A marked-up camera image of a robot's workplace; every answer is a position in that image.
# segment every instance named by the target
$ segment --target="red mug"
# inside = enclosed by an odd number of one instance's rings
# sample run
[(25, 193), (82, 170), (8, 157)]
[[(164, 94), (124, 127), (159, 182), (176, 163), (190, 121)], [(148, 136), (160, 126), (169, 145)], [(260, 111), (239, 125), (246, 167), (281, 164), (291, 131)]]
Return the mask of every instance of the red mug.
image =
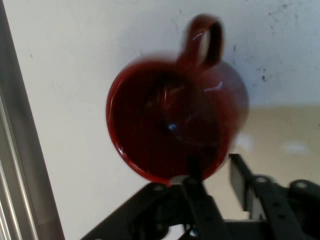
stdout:
[(187, 159), (196, 155), (208, 178), (224, 161), (249, 99), (241, 77), (221, 61), (222, 48), (221, 23), (198, 15), (177, 60), (143, 57), (115, 78), (106, 104), (108, 131), (120, 156), (142, 177), (169, 184), (190, 174)]

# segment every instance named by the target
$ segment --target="mug rim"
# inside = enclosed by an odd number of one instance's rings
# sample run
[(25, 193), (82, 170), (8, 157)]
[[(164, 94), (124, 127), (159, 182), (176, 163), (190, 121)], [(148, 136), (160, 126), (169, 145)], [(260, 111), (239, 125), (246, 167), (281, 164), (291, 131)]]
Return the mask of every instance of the mug rim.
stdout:
[[(136, 165), (134, 159), (129, 157), (124, 150), (121, 150), (121, 146), (119, 146), (119, 137), (116, 132), (116, 128), (112, 121), (112, 103), (113, 99), (117, 94), (117, 90), (119, 89), (120, 85), (125, 82), (127, 79), (129, 79), (132, 75), (140, 72), (145, 71), (146, 69), (157, 69), (157, 70), (164, 70), (164, 71), (173, 71), (175, 73), (181, 74), (183, 76), (188, 77), (188, 75), (185, 73), (183, 69), (180, 69), (177, 62), (168, 58), (162, 58), (162, 57), (144, 57), (141, 60), (138, 60), (134, 63), (129, 64), (127, 67), (125, 67), (114, 79), (114, 81), (111, 84), (111, 87), (108, 92), (107, 101), (106, 101), (106, 123), (108, 128), (108, 133), (111, 138), (112, 144), (115, 147), (116, 151), (120, 155), (120, 157), (125, 161), (125, 163), (134, 170), (137, 174), (142, 176), (143, 178), (150, 180), (151, 182), (158, 182), (170, 185), (171, 179), (167, 179), (165, 177), (161, 177), (159, 175), (154, 175), (150, 172), (144, 171), (141, 169), (138, 165)], [(218, 145), (218, 151), (216, 155), (214, 156), (214, 161), (212, 161), (212, 164), (210, 167), (206, 169), (202, 169), (202, 175), (203, 179), (207, 179), (210, 177), (214, 172), (216, 172), (219, 168), (219, 166), (223, 163), (225, 160), (225, 157), (227, 157), (227, 152), (229, 149), (230, 144), (230, 130), (228, 130), (226, 127), (223, 127), (222, 120), (224, 119), (224, 116), (217, 116), (217, 122), (218, 122), (218, 132), (219, 132), (219, 145)]]

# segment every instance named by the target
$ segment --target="screw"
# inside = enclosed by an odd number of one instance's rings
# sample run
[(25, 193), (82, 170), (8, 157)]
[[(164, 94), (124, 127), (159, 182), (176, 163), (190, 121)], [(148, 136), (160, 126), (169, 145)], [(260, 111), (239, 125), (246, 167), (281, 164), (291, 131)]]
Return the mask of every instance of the screw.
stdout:
[(265, 177), (259, 176), (259, 177), (256, 178), (256, 181), (258, 183), (266, 183), (267, 179)]
[(154, 190), (157, 191), (157, 192), (158, 191), (162, 191), (164, 189), (165, 189), (165, 187), (163, 185), (157, 185), (157, 186), (154, 187)]
[(308, 185), (302, 181), (299, 181), (295, 184), (298, 188), (305, 189)]

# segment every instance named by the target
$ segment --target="mug handle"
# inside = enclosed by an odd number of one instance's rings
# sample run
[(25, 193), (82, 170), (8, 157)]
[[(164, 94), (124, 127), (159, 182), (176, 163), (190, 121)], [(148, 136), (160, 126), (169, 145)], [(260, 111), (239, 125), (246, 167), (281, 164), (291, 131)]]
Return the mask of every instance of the mug handle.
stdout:
[[(205, 56), (202, 56), (204, 44), (207, 48)], [(200, 14), (187, 27), (184, 48), (178, 62), (188, 67), (210, 68), (220, 61), (222, 50), (223, 27), (220, 21), (211, 15)]]

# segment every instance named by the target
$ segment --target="black mechanical part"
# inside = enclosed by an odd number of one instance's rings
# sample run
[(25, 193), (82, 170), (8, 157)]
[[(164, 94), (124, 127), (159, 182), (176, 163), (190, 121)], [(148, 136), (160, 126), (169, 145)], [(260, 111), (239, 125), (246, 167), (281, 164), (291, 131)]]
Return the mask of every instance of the black mechanical part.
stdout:
[(285, 188), (252, 174), (239, 154), (230, 160), (231, 185), (250, 219), (222, 218), (191, 156), (189, 177), (171, 186), (149, 183), (83, 240), (161, 240), (179, 224), (185, 231), (179, 240), (320, 239), (320, 186), (297, 180)]

